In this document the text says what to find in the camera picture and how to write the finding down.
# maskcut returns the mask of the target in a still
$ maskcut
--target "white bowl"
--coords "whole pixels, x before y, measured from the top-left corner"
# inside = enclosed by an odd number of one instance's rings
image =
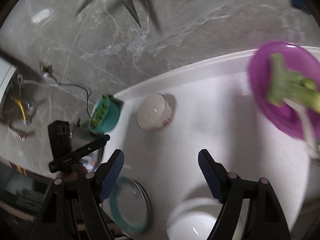
[[[207,240],[217,221],[222,205],[212,198],[194,198],[179,204],[167,221],[170,240]],[[240,240],[243,231],[239,218],[233,240]]]

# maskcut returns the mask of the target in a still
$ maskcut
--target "sink basin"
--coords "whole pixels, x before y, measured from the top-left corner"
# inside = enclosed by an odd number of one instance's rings
[[[122,175],[142,184],[153,208],[153,224],[134,239],[168,239],[166,224],[183,201],[212,198],[198,166],[206,148],[227,171],[243,179],[269,179],[289,229],[300,213],[310,159],[302,140],[279,131],[256,107],[247,65],[254,50],[198,62],[130,87],[115,95],[124,102],[109,133],[103,162],[115,149],[124,152]],[[320,50],[314,49],[320,58]],[[152,92],[164,95],[172,122],[147,132],[136,122],[137,109]]]

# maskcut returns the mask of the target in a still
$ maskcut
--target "white jar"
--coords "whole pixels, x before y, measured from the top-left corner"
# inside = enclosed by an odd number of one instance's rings
[[[171,119],[171,107],[159,93],[149,94],[139,106],[137,123],[142,130],[152,131],[164,128]]]

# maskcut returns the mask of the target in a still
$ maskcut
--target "green food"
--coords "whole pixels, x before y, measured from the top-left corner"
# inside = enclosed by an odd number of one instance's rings
[[[271,83],[268,101],[279,107],[283,98],[288,98],[320,114],[320,92],[316,83],[298,71],[287,70],[281,53],[269,57],[271,63]]]
[[[320,92],[317,90],[290,83],[285,97],[320,114]]]
[[[106,113],[106,110],[107,110],[107,102],[105,101],[106,97],[105,96],[102,96],[102,104],[100,106],[99,109],[96,108],[96,110],[94,111],[93,113],[93,117],[91,119],[91,127],[93,129],[97,128],[99,126],[99,124],[101,123],[102,121],[102,118],[104,116],[104,114]]]
[[[287,70],[288,82],[303,85],[305,77],[298,71]]]
[[[305,78],[302,85],[306,88],[317,90],[317,85],[311,78]]]
[[[271,63],[271,85],[267,99],[273,105],[280,106],[288,83],[287,69],[281,53],[270,55],[269,60]]]

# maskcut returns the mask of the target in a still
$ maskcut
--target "teal bowl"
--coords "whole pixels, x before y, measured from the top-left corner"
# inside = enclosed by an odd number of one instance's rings
[[[110,100],[108,95],[103,96],[103,98],[100,100],[100,102],[98,103],[98,106],[96,107],[96,110],[94,111],[94,113],[92,115],[92,118],[96,114],[96,111],[101,108],[103,102],[105,102],[107,104],[106,112],[104,113],[104,115],[100,121],[100,124],[96,128],[93,128],[91,126],[92,133],[110,132],[116,126],[116,123],[118,122],[118,119],[120,116],[120,108],[115,102]]]

